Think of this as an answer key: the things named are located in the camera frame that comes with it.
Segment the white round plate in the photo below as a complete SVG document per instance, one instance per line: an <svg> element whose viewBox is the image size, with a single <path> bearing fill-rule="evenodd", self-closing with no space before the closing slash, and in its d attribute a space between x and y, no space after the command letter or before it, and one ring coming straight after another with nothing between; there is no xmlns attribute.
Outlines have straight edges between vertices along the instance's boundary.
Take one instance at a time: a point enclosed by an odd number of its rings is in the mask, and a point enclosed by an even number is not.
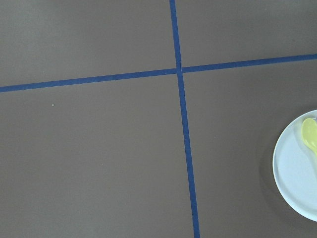
<svg viewBox="0 0 317 238"><path fill-rule="evenodd" d="M297 213L317 220L317 157L301 137L305 119L316 119L317 111L307 112L289 123L280 134L272 157L277 188Z"/></svg>

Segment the yellow plastic spoon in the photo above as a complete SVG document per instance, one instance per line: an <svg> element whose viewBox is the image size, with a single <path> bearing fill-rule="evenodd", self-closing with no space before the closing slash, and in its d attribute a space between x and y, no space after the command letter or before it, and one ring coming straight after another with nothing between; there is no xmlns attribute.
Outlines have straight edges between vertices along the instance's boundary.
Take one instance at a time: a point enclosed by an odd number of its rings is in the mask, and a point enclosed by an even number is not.
<svg viewBox="0 0 317 238"><path fill-rule="evenodd" d="M317 155L317 121L313 118L307 118L301 126L301 137L303 143Z"/></svg>

